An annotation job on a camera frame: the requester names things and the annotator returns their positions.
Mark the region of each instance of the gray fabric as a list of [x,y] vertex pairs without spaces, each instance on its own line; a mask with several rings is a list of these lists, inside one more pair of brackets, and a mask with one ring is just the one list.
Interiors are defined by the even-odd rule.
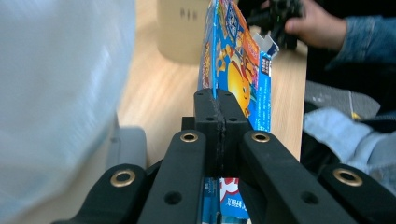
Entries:
[[306,81],[305,101],[317,107],[335,107],[350,117],[355,113],[361,119],[374,117],[380,107],[376,100],[367,95],[325,86],[312,81]]

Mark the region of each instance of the wooden table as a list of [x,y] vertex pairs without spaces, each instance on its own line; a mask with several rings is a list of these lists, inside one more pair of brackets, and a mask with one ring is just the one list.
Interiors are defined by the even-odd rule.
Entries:
[[[156,0],[136,0],[136,40],[130,78],[119,108],[120,125],[143,128],[148,165],[163,158],[181,118],[193,116],[198,64],[175,63],[157,49]],[[285,147],[300,158],[306,46],[282,49],[273,60],[272,127]]]

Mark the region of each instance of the yellow cartoon character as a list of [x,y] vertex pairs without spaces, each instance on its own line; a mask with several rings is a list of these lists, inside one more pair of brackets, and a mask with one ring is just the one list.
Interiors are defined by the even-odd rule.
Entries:
[[248,105],[250,103],[250,83],[244,74],[245,71],[241,69],[240,59],[236,54],[233,55],[228,64],[228,91],[235,96],[245,117],[248,117],[250,115],[248,110]]

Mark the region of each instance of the denim jacket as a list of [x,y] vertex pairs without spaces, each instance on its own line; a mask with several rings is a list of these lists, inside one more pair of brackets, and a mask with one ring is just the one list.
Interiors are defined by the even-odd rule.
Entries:
[[[343,47],[326,69],[343,63],[396,64],[396,18],[348,17],[346,27]],[[374,119],[357,122],[324,107],[305,114],[304,131],[327,145],[342,163],[362,170],[396,195],[396,125],[378,130],[396,123],[396,115]]]

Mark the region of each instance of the denim sleeve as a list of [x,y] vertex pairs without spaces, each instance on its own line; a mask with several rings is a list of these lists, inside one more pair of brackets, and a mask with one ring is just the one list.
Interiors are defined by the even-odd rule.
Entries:
[[396,18],[346,17],[346,38],[327,69],[342,63],[396,63]]

